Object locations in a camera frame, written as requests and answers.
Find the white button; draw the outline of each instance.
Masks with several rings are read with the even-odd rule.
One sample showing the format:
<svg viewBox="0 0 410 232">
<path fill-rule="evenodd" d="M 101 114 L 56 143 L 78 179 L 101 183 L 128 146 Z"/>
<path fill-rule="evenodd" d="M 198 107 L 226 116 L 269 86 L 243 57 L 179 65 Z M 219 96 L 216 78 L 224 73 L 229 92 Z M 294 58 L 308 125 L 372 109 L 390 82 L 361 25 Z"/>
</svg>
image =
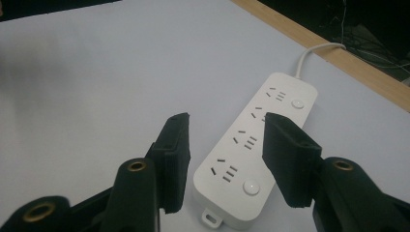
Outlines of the white button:
<svg viewBox="0 0 410 232">
<path fill-rule="evenodd" d="M 292 101 L 292 106 L 297 109 L 302 109 L 305 107 L 305 104 L 302 100 L 294 100 Z"/>
<path fill-rule="evenodd" d="M 260 190 L 259 184 L 253 180 L 247 180 L 244 182 L 244 191 L 248 195 L 256 195 Z"/>
</svg>

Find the power strip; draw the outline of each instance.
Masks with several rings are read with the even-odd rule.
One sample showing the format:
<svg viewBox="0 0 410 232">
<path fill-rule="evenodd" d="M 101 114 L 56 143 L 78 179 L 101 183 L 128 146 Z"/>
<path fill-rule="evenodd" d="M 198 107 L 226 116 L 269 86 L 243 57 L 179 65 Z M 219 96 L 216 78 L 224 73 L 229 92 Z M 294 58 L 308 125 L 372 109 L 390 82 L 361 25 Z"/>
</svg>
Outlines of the power strip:
<svg viewBox="0 0 410 232">
<path fill-rule="evenodd" d="M 316 97 L 316 89 L 300 79 L 277 72 L 269 76 L 195 171 L 193 196 L 205 208 L 206 225 L 252 226 L 275 184 L 262 159 L 265 114 L 286 116 L 301 128 Z"/>
</svg>

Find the screw hole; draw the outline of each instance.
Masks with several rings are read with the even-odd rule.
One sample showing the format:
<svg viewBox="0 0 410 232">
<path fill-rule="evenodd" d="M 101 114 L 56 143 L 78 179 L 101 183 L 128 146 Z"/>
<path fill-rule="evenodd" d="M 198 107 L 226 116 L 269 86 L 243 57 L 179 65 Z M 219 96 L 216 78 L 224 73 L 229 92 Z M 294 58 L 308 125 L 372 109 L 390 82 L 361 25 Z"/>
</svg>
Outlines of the screw hole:
<svg viewBox="0 0 410 232">
<path fill-rule="evenodd" d="M 26 222 L 36 222 L 46 218 L 51 215 L 55 210 L 55 204 L 52 202 L 40 203 L 30 210 L 28 210 L 24 216 L 23 220 Z"/>
<path fill-rule="evenodd" d="M 136 162 L 131 163 L 128 166 L 128 169 L 131 172 L 136 172 L 136 171 L 141 171 L 141 170 L 145 169 L 146 166 L 147 166 L 147 164 L 145 164 L 145 162 L 136 161 Z"/>
<path fill-rule="evenodd" d="M 348 162 L 346 162 L 346 161 L 343 161 L 343 160 L 337 160 L 337 161 L 335 161 L 335 162 L 334 162 L 334 166 L 335 166 L 336 168 L 340 169 L 340 170 L 343 170 L 343 171 L 351 171 L 351 170 L 353 170 L 352 164 L 350 164 L 350 163 L 348 163 Z"/>
</svg>

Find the outlet socket hole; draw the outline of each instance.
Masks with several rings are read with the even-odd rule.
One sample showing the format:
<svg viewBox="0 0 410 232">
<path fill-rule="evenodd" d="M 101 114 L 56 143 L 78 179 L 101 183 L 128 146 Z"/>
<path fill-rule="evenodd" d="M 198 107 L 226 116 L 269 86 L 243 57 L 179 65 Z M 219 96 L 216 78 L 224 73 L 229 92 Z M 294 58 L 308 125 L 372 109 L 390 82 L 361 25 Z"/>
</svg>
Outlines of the outlet socket hole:
<svg viewBox="0 0 410 232">
<path fill-rule="evenodd" d="M 225 181 L 227 181 L 227 182 L 229 182 L 230 183 L 230 179 L 229 178 L 227 178 L 227 177 L 223 177 L 223 180 L 225 180 Z"/>
<path fill-rule="evenodd" d="M 217 223 L 217 220 L 214 217 L 210 216 L 210 215 L 206 215 L 205 218 L 208 219 L 209 221 L 211 221 L 211 223 L 213 223 L 213 224 Z"/>
</svg>

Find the white cable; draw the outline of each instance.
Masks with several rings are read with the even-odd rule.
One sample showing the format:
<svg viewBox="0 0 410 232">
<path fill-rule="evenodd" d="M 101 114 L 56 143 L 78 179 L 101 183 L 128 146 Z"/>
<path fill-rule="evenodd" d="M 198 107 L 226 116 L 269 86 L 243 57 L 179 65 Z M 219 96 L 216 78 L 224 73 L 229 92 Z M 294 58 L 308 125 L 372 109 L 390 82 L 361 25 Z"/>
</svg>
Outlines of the white cable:
<svg viewBox="0 0 410 232">
<path fill-rule="evenodd" d="M 323 44 L 316 45 L 316 46 L 313 46 L 311 48 L 308 48 L 306 51 L 304 51 L 304 53 L 302 53 L 301 57 L 299 58 L 298 68 L 296 70 L 295 78 L 297 78 L 297 79 L 301 78 L 302 65 L 304 64 L 305 58 L 309 53 L 311 53 L 313 50 L 328 47 L 328 46 L 341 47 L 343 49 L 346 49 L 346 46 L 341 44 L 341 43 L 323 43 Z"/>
<path fill-rule="evenodd" d="M 341 21 L 341 38 L 340 38 L 340 43 L 343 44 L 343 39 L 344 39 L 344 19 L 346 19 L 346 11 L 347 11 L 347 1 L 343 0 L 343 6 L 344 6 L 344 11 L 343 11 L 343 20 Z"/>
</svg>

